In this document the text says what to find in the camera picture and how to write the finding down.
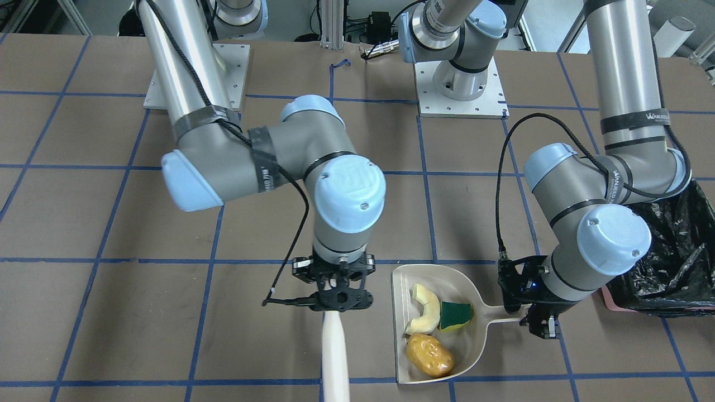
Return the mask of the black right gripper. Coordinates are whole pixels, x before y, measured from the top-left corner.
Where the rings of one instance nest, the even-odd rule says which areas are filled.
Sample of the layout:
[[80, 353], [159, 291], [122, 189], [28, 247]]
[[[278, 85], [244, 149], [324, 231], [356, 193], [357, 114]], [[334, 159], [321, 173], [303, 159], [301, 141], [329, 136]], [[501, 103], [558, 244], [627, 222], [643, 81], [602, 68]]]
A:
[[318, 290], [310, 296], [292, 300], [292, 305], [309, 307], [313, 311], [367, 309], [373, 303], [372, 294], [365, 290], [366, 277], [375, 272], [374, 256], [363, 252], [357, 260], [337, 264], [321, 257], [293, 259], [293, 276], [305, 283], [314, 283]]

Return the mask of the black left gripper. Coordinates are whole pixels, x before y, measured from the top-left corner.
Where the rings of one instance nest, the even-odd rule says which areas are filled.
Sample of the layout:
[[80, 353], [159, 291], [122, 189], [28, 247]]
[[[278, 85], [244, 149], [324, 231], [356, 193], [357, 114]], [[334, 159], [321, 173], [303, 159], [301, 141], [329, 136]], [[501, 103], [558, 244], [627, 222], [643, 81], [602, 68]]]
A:
[[546, 340], [562, 338], [559, 315], [574, 307], [575, 302], [533, 303], [522, 318], [522, 326], [528, 327], [529, 333]]

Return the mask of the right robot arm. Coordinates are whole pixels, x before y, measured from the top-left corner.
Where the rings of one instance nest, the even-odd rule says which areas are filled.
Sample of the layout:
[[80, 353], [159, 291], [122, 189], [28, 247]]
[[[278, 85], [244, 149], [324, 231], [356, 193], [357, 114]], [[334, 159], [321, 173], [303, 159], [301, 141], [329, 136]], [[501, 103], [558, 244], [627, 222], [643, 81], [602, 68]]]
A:
[[284, 262], [318, 289], [296, 299], [269, 290], [264, 303], [337, 312], [370, 307], [365, 279], [375, 262], [366, 249], [385, 206], [385, 175], [357, 154], [330, 101], [303, 95], [284, 107], [279, 124], [243, 130], [199, 3], [136, 1], [135, 10], [176, 140], [176, 150], [161, 159], [176, 205], [192, 212], [294, 186], [306, 205], [299, 228], [314, 209], [312, 253]]

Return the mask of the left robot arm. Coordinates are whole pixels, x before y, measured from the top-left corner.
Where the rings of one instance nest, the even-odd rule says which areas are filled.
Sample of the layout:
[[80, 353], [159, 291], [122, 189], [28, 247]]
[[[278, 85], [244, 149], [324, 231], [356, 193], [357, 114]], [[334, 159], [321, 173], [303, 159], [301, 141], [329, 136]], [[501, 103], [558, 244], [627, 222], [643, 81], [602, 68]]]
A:
[[[646, 222], [628, 208], [681, 193], [690, 162], [666, 144], [669, 112], [644, 1], [585, 1], [597, 74], [604, 153], [557, 143], [538, 149], [523, 173], [559, 242], [549, 255], [511, 260], [498, 237], [504, 308], [529, 305], [520, 322], [558, 339], [560, 313], [628, 272], [651, 245]], [[431, 92], [459, 104], [488, 89], [489, 66], [507, 33], [503, 10], [488, 1], [421, 1], [396, 20], [405, 62], [433, 63]]]

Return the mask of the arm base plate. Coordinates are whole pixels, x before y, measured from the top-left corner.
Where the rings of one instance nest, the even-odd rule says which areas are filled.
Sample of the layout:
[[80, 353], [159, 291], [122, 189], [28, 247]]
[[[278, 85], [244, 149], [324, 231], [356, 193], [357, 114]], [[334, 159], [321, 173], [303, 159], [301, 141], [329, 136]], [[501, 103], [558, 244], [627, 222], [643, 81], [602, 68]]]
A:
[[422, 117], [505, 119], [510, 115], [495, 59], [470, 74], [449, 61], [414, 64], [414, 83]]
[[[250, 46], [247, 44], [214, 44], [212, 55], [217, 64], [217, 73], [208, 76], [204, 84], [205, 91], [210, 97], [220, 90], [227, 101], [220, 104], [233, 111], [242, 109], [244, 86], [247, 79], [247, 67], [250, 57]], [[146, 91], [144, 107], [169, 111], [175, 115], [180, 112], [187, 114], [194, 109], [204, 107], [205, 103], [198, 94], [191, 76], [181, 72], [184, 66], [181, 59], [176, 56], [171, 46], [167, 46], [165, 53], [167, 61], [159, 62], [151, 83]]]

